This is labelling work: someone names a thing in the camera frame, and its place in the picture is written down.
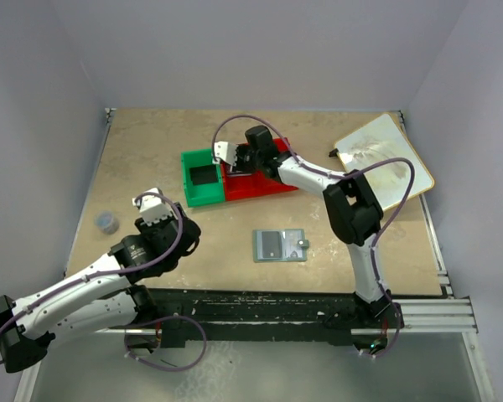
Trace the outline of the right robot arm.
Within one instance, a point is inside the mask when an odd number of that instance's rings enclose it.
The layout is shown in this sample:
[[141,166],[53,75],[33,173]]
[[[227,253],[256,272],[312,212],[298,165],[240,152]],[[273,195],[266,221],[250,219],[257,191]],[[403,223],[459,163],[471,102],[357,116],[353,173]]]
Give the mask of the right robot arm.
[[392,310],[399,319],[400,309],[392,300],[379,264],[377,240],[383,210],[365,176],[355,171],[329,171],[293,152],[279,151],[266,126],[252,127],[245,137],[245,144],[229,146],[226,151],[217,145],[215,150],[238,172],[259,172],[265,178],[322,199],[334,235],[349,251],[356,300],[375,317]]

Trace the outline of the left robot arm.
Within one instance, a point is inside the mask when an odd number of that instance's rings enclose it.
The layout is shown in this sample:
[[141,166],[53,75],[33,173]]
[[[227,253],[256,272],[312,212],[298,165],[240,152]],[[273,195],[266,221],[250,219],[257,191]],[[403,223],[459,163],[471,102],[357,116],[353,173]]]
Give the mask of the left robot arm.
[[41,361],[52,348],[107,327],[149,323],[160,309],[140,281],[174,270],[200,242],[184,213],[156,224],[135,221],[137,234],[73,276],[33,295],[0,296],[1,365],[9,374]]

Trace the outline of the green card holder wallet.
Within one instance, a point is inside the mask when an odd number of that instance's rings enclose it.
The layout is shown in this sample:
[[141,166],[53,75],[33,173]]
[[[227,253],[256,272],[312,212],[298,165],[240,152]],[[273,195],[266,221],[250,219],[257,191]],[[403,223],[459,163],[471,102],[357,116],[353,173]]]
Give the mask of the green card holder wallet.
[[254,229],[253,260],[263,262],[304,262],[309,240],[303,229]]

